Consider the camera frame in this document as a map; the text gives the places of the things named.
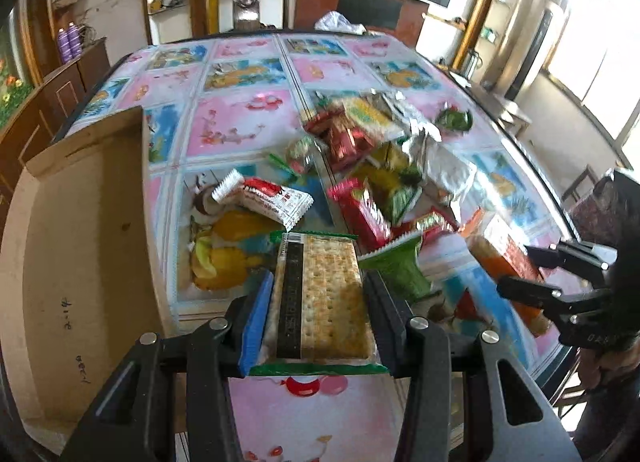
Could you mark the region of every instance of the silver foil wrapper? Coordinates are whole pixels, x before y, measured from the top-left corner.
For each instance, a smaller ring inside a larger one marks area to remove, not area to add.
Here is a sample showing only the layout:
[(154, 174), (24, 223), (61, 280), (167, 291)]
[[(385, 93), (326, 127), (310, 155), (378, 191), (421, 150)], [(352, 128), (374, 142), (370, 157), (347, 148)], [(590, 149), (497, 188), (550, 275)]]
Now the silver foil wrapper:
[(420, 171), (423, 193), (448, 205), (458, 223), (462, 223), (460, 203), (474, 184), (478, 167), (455, 155), (426, 128), (404, 142), (402, 151)]

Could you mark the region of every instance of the blue gripper pad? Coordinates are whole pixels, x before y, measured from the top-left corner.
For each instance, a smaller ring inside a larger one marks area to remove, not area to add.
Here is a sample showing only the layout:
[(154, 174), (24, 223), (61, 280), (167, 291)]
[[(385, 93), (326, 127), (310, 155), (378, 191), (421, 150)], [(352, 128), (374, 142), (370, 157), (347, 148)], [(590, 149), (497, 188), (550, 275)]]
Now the blue gripper pad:
[(249, 370), (251, 370), (258, 361), (272, 288), (273, 273), (265, 269), (264, 278), (260, 282), (260, 286), (255, 295), (254, 306), (244, 325), (244, 330), (242, 330), (242, 347), (240, 359), (238, 360), (238, 370), (242, 374), (242, 377), (249, 375)]

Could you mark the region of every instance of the red candy wrapper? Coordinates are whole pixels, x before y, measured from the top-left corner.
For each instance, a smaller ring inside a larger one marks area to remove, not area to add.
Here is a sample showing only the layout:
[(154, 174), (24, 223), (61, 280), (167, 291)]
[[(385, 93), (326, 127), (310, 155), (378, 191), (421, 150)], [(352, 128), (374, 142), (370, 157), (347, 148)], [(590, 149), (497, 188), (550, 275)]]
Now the red candy wrapper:
[(332, 106), (305, 124), (305, 130), (329, 145), (329, 163), (333, 171), (353, 165), (369, 153), (375, 143), (361, 127), (344, 113), (344, 106)]
[(299, 191), (258, 177), (243, 177), (233, 169), (213, 190), (211, 197), (220, 204), (239, 204), (280, 222), (291, 231), (314, 199)]
[(367, 251), (375, 251), (391, 240), (391, 227), (373, 202), (367, 182), (347, 179), (327, 190)]
[(428, 213), (403, 222), (392, 229), (394, 238), (401, 237), (407, 233), (422, 233), (422, 246), (424, 247), (436, 238), (446, 233), (454, 233), (458, 227), (453, 224), (443, 213), (432, 206)]

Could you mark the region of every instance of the wooden cabinet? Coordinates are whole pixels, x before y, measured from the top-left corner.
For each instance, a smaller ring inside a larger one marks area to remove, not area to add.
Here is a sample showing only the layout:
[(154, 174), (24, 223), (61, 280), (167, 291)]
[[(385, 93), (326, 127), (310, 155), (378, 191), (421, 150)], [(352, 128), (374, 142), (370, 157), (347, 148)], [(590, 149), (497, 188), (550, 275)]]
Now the wooden cabinet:
[(39, 101), (44, 106), (45, 118), (50, 121), (53, 135), (86, 94), (78, 64), (74, 65), (60, 71), (40, 88)]
[(78, 58), (78, 72), (87, 92), (90, 92), (111, 68), (104, 41), (105, 38), (101, 38)]
[(0, 130), (0, 237), (24, 165), (52, 138), (110, 70), (104, 38), (51, 72)]
[(313, 29), (319, 18), (338, 11), (352, 24), (395, 36), (415, 47), (429, 3), (421, 0), (296, 0), (294, 29)]

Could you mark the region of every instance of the window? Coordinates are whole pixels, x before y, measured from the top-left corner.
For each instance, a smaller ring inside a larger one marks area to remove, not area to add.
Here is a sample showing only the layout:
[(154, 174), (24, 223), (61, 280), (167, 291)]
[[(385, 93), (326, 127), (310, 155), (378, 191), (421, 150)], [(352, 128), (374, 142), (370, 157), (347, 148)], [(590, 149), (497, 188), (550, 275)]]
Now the window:
[[(610, 135), (640, 143), (640, 0), (568, 0), (568, 19), (547, 70)], [(633, 163), (640, 168), (640, 156)]]

